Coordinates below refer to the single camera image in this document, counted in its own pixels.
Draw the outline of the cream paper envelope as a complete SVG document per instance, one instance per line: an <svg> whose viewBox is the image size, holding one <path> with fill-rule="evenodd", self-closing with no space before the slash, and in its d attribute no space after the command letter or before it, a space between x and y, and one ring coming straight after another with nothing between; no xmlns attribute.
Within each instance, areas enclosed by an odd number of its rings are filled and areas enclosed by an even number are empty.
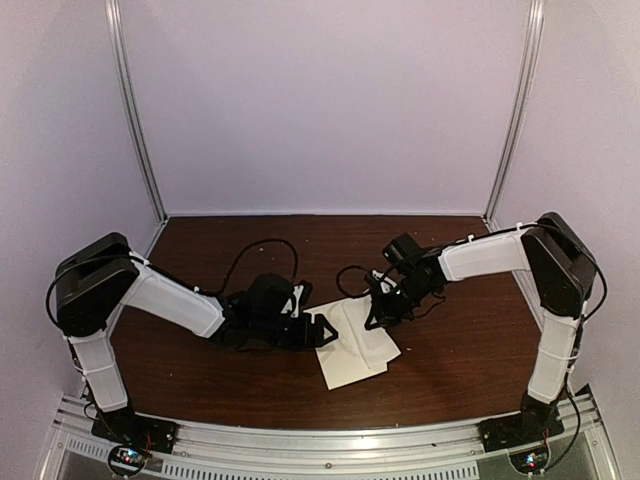
<svg viewBox="0 0 640 480"><path fill-rule="evenodd" d="M364 354L364 328L371 300L343 299L307 310L312 315L321 314L338 330L339 339L316 349L316 355L329 390L385 373L387 367L370 369Z"/></svg>

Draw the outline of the white letter paper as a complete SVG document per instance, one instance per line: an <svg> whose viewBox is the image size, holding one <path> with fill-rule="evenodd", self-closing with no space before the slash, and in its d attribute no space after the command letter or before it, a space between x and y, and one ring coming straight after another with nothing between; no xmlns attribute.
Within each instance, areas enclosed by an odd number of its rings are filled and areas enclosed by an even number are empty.
<svg viewBox="0 0 640 480"><path fill-rule="evenodd" d="M383 329L366 331L364 336L365 360L370 369L386 367L401 354L391 336Z"/></svg>

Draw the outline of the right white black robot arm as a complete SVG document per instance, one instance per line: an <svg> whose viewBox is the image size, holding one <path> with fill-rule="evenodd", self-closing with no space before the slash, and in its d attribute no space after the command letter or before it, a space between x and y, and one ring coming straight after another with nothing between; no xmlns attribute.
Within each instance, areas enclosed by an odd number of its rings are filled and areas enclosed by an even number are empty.
<svg viewBox="0 0 640 480"><path fill-rule="evenodd" d="M429 297L442 298L446 285L469 278L527 271L534 280L543 328L533 374L512 430L519 440L535 440L551 424L552 410L575 363L593 284L602 275L593 254L556 212L537 221L497 232L470 235L448 244L422 247L404 233L383 255L390 271L369 273L371 298L367 330L415 319L415 309Z"/></svg>

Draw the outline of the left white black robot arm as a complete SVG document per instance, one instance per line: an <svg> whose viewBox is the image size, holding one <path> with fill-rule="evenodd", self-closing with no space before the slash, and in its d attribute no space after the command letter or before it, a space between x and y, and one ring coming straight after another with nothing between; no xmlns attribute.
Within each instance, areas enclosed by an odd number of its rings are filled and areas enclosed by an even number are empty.
<svg viewBox="0 0 640 480"><path fill-rule="evenodd" d="M70 347L90 389L96 419L123 444L144 433L117 365L108 332L118 310L144 311L216 344L250 342L307 351L339 337L322 314L305 312L313 286L276 273L260 274L230 295L171 275L112 232L62 261L45 294L45 311Z"/></svg>

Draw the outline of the front aluminium rail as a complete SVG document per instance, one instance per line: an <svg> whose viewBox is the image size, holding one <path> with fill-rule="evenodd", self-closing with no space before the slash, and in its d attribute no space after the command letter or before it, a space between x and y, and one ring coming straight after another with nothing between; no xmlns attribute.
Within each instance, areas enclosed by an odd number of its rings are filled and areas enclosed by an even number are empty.
<svg viewBox="0 0 640 480"><path fill-rule="evenodd" d="M253 429L177 423L172 453L154 452L131 479L621 479L590 393L575 397L579 436L543 475L516 459L544 444L488 451L484 418L365 430ZM63 396L35 479L119 479L106 465L114 443L91 434L86 399Z"/></svg>

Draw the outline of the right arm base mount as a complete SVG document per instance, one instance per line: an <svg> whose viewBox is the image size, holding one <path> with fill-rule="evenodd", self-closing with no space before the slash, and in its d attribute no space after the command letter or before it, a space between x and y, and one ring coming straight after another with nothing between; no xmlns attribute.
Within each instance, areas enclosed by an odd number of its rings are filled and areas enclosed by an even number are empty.
<svg viewBox="0 0 640 480"><path fill-rule="evenodd" d="M524 395L517 413L483 420L478 425L486 453L509 450L514 469L541 474L551 464L548 440L564 432L557 403L542 403Z"/></svg>

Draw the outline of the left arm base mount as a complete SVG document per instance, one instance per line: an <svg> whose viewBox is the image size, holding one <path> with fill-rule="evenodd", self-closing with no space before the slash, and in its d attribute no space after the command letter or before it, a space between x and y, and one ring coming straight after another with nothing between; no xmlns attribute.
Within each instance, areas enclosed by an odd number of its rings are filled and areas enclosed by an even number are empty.
<svg viewBox="0 0 640 480"><path fill-rule="evenodd" d="M96 409L91 433L114 443L106 463L117 477L140 474L154 453L173 452L178 424L138 414L131 406L104 412Z"/></svg>

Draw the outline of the right aluminium frame post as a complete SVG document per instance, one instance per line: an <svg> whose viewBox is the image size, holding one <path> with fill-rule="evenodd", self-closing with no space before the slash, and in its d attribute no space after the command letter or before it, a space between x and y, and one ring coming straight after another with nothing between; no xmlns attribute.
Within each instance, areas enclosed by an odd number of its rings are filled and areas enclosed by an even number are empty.
<svg viewBox="0 0 640 480"><path fill-rule="evenodd" d="M512 110L507 125L506 136L501 149L498 169L483 215L485 224L491 229L496 225L496 214L507 184L509 171L515 156L517 143L523 126L526 107L538 64L544 21L545 1L530 1Z"/></svg>

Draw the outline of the aluminium frame post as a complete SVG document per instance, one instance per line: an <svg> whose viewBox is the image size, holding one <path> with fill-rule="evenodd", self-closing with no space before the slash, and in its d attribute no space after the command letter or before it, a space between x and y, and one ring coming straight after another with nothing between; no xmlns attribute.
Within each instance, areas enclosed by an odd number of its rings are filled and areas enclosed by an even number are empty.
<svg viewBox="0 0 640 480"><path fill-rule="evenodd" d="M526 107L538 64L544 21L545 1L530 1L512 110L507 125L506 136L501 149L498 169L483 215L485 224L491 229L496 225L496 214L507 184L509 171L515 156L517 143L523 126Z"/></svg>
<svg viewBox="0 0 640 480"><path fill-rule="evenodd" d="M120 2L118 0L106 0L105 13L115 62L116 76L119 83L123 109L134 148L135 158L141 171L143 184L151 202L154 217L158 223L162 224L168 220L168 214L162 201L156 175L151 164L143 125L135 97Z"/></svg>

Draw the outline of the left aluminium frame post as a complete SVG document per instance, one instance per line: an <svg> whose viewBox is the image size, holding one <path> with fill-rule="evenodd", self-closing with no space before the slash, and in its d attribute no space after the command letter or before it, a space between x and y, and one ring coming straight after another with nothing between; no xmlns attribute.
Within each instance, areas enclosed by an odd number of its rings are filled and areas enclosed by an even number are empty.
<svg viewBox="0 0 640 480"><path fill-rule="evenodd" d="M115 62L116 76L119 83L123 109L134 148L135 158L141 171L143 184L151 202L154 217L158 223L162 224L168 220L168 214L162 201L156 175L151 164L143 125L135 97L120 2L118 0L106 0L105 13Z"/></svg>

